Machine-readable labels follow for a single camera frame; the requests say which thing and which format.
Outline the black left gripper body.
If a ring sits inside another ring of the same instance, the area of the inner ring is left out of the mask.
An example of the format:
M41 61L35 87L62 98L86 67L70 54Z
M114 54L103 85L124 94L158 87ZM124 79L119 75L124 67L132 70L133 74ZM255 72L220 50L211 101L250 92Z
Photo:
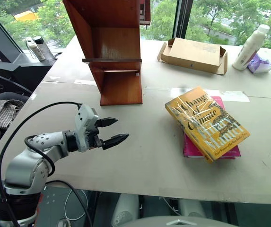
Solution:
M93 126L86 129L86 138L88 143L88 149L99 148L102 146L102 141L99 139L99 129L102 126L101 119L97 120Z

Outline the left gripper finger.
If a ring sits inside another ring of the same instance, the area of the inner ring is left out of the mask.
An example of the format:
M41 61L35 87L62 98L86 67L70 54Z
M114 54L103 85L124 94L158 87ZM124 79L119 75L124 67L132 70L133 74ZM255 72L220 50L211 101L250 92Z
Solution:
M116 123L117 121L118 121L118 119L112 118L112 117L98 119L96 121L96 128L107 127L107 126L110 126L110 125Z
M128 138L128 136L129 136L128 133L112 136L110 139L104 140L102 142L102 149L106 150L106 149L112 148L114 146L117 146L118 144L120 144L124 140L126 140Z

